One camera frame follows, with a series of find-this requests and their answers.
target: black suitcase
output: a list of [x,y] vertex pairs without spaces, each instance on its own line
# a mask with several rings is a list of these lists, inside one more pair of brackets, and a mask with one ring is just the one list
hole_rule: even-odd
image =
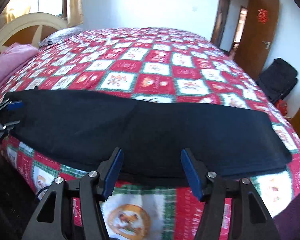
[[294,88],[298,82],[297,75],[293,66],[282,58],[277,58],[260,74],[256,83],[274,104],[279,99],[284,99]]

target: red and white patchwork quilt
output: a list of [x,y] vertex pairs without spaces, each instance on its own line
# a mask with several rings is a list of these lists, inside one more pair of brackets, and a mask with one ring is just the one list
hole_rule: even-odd
[[[0,89],[86,89],[156,103],[222,104],[263,111],[293,154],[285,171],[251,178],[272,216],[300,193],[300,139],[262,90],[235,62],[204,38],[168,28],[117,28],[84,31],[39,53]],[[57,176],[80,178],[12,136],[2,150],[34,192]],[[117,182],[102,205],[110,237],[118,239],[193,239],[203,204],[189,188],[147,189]],[[220,239],[227,238],[231,200],[226,200]],[[118,212],[133,216],[121,220]],[[74,217],[81,224],[80,203]]]

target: red bag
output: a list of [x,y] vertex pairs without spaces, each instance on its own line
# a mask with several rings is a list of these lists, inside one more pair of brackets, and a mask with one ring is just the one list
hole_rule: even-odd
[[274,104],[275,108],[277,108],[283,116],[287,115],[287,103],[282,99],[276,101]]

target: blue clamp pad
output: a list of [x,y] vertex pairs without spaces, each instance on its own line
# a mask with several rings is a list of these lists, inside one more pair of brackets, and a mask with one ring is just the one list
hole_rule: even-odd
[[23,104],[22,101],[15,101],[15,102],[12,102],[12,103],[7,105],[7,110],[8,111],[15,110],[15,109],[23,107],[23,105],[24,104]]
[[123,151],[122,149],[119,149],[104,179],[104,187],[102,192],[102,196],[104,197],[104,199],[107,199],[109,196],[111,196],[114,189],[114,185],[118,179],[122,164],[123,164]]
[[185,171],[189,186],[192,190],[192,194],[201,201],[203,198],[202,184],[198,173],[196,172],[194,165],[189,157],[188,152],[183,149],[181,151],[181,163],[183,170]]

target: white wall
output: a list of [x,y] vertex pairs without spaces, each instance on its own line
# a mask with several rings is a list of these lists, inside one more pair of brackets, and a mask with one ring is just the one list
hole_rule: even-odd
[[298,71],[299,81],[286,98],[288,116],[294,116],[300,108],[300,9],[293,0],[280,0],[276,35],[264,68],[278,57]]
[[82,0],[87,29],[171,27],[210,40],[219,0]]
[[241,6],[247,8],[249,0],[230,0],[228,17],[223,32],[220,49],[230,51],[232,49],[234,34],[237,29]]

